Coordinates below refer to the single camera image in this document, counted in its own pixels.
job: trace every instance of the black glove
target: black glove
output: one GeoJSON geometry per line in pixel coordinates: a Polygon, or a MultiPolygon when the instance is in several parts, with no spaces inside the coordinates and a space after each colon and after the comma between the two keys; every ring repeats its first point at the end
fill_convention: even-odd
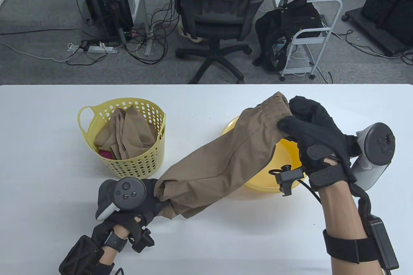
{"type": "Polygon", "coordinates": [[[341,163],[346,181],[355,182],[350,157],[361,154],[357,138],[344,135],[316,101],[297,96],[290,100],[289,107],[293,116],[283,118],[277,126],[289,135],[287,139],[297,142],[304,172],[310,176],[326,169],[330,164],[324,160],[329,158],[341,163]]]}
{"type": "Polygon", "coordinates": [[[157,197],[154,197],[154,188],[157,181],[155,178],[142,179],[146,187],[146,198],[143,203],[131,211],[114,211],[106,220],[125,225],[135,217],[139,217],[141,226],[149,225],[153,218],[158,216],[159,212],[169,204],[169,201],[161,202],[157,197]]]}

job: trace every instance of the black office chair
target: black office chair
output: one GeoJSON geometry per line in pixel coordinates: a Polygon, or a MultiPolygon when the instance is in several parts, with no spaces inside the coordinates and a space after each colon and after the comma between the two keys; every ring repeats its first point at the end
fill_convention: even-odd
{"type": "Polygon", "coordinates": [[[206,60],[189,83],[196,84],[213,62],[218,62],[230,70],[244,83],[244,75],[224,56],[235,51],[251,54],[248,44],[220,48],[220,40],[237,39],[243,41],[252,28],[255,13],[264,0],[175,0],[177,12],[182,18],[184,30],[193,38],[208,39],[209,49],[177,49],[175,56],[186,55],[205,57],[206,60]]]}

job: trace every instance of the black pouch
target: black pouch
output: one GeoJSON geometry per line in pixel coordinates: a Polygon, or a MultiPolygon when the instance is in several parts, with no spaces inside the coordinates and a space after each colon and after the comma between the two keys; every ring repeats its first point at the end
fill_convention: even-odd
{"type": "Polygon", "coordinates": [[[103,249],[87,235],[81,236],[59,266],[62,275],[90,275],[94,273],[103,249]]]}

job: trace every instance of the black bag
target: black bag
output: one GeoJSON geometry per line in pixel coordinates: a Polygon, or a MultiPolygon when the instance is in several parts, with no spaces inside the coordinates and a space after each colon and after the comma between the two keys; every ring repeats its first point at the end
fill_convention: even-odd
{"type": "MultiPolygon", "coordinates": [[[[287,63],[287,47],[295,33],[302,29],[322,27],[320,14],[313,4],[307,3],[305,0],[294,0],[278,9],[267,12],[255,23],[261,54],[252,64],[263,67],[269,73],[282,71],[287,63]],[[275,60],[278,60],[278,63],[274,67],[271,61],[273,45],[282,38],[285,38],[286,43],[277,53],[275,60]]],[[[319,31],[304,32],[298,38],[319,35],[319,31]]]]}

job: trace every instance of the sneaker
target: sneaker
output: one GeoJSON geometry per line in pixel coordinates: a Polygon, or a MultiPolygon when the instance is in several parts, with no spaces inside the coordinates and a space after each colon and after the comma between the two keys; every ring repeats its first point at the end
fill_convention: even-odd
{"type": "Polygon", "coordinates": [[[192,42],[194,43],[200,43],[202,42],[204,39],[201,37],[198,37],[196,39],[191,38],[191,36],[189,35],[189,33],[185,33],[185,30],[183,29],[183,24],[182,24],[182,20],[181,18],[178,21],[178,25],[177,25],[177,30],[179,32],[179,34],[183,37],[186,37],[188,39],[190,39],[192,42]]]}

